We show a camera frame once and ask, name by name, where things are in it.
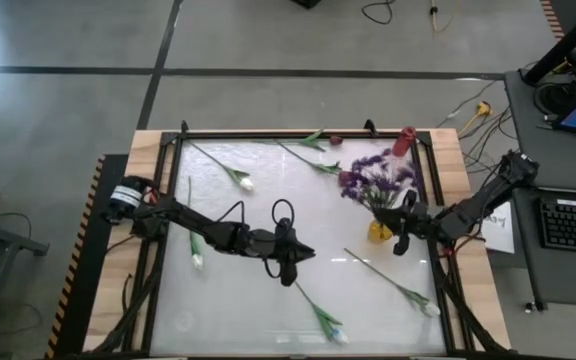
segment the gray floor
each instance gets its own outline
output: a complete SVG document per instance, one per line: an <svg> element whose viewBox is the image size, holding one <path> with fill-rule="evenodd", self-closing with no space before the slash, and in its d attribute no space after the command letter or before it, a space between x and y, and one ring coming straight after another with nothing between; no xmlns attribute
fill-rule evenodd
<svg viewBox="0 0 576 360"><path fill-rule="evenodd" d="M428 4L398 0L388 26L366 20L369 1L323 0L305 11L288 0L186 0L167 67L502 72L537 60L555 42L538 0L463 0L453 25L433 35ZM172 0L0 0L0 65L152 67ZM441 21L454 2L440 2ZM375 16L384 9L374 9ZM26 213L33 236L51 244L45 259L22 255L0 301L0 352L42 357L96 158L126 153L149 76L0 74L2 211ZM164 77L149 128L354 128L439 123L486 82L305 78ZM481 100L507 106L503 85ZM460 128L465 106L446 126ZM512 133L512 124L504 125ZM464 141L464 149L474 139ZM513 140L493 136L497 159ZM474 188L483 173L470 178ZM23 232L14 219L0 226ZM525 270L493 269L511 341L521 352L576 357L576 307L524 314Z"/></svg>

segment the wooden board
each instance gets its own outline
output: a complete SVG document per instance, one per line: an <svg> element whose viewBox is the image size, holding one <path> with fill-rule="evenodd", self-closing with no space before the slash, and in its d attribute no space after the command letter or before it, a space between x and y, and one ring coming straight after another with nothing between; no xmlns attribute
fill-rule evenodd
<svg viewBox="0 0 576 360"><path fill-rule="evenodd" d="M335 132L357 131L347 129L330 130ZM454 129L419 129L419 131L430 131L431 133L435 159L439 170L439 178L441 180L441 186L446 203L450 204L470 196L470 184L462 160L461 148L459 146L456 131ZM250 130L242 130L241 132L250 132ZM152 177L155 170L161 133L162 131L159 130L136 132L128 159L128 165L126 167L127 175ZM164 171L163 179L168 178L169 167L170 157L167 158L166 165L164 166L164 169L166 170ZM427 175L427 167L423 168L422 171L425 174L425 178L429 179L429 176ZM432 194L431 185L426 185L428 193ZM127 228L122 227L113 230L110 244L124 239L127 236L127 231ZM124 280L128 273L134 271L138 254L139 246L137 242L135 242L134 244L126 244L125 246L114 249L113 252L106 257L84 350L92 349L103 341L106 334L121 317L121 292ZM503 314L499 305L497 291L484 244L482 242L470 242L460 250L458 261L462 277L462 285L464 287L468 305L496 341L504 347L510 347ZM145 309L146 305L142 307L142 311L140 312L134 341L135 348L140 345ZM453 310L451 312L452 322L453 328L455 329L455 338L459 345L461 344L461 339L459 339L460 332L458 330L459 324L454 313Z"/></svg>

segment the keyboard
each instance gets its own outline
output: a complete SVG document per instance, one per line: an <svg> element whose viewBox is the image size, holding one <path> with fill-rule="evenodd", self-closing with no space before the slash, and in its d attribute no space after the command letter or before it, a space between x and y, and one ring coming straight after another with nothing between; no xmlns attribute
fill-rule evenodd
<svg viewBox="0 0 576 360"><path fill-rule="evenodd" d="M576 251L576 201L539 199L537 203L542 246Z"/></svg>

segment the white paper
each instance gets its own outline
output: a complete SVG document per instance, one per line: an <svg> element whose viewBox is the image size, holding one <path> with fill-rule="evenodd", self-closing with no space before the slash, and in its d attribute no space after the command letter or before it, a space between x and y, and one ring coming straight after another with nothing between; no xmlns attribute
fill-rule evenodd
<svg viewBox="0 0 576 360"><path fill-rule="evenodd" d="M510 202L499 205L495 211L484 220L481 233L486 239L486 248L515 253L512 237L512 215Z"/></svg>

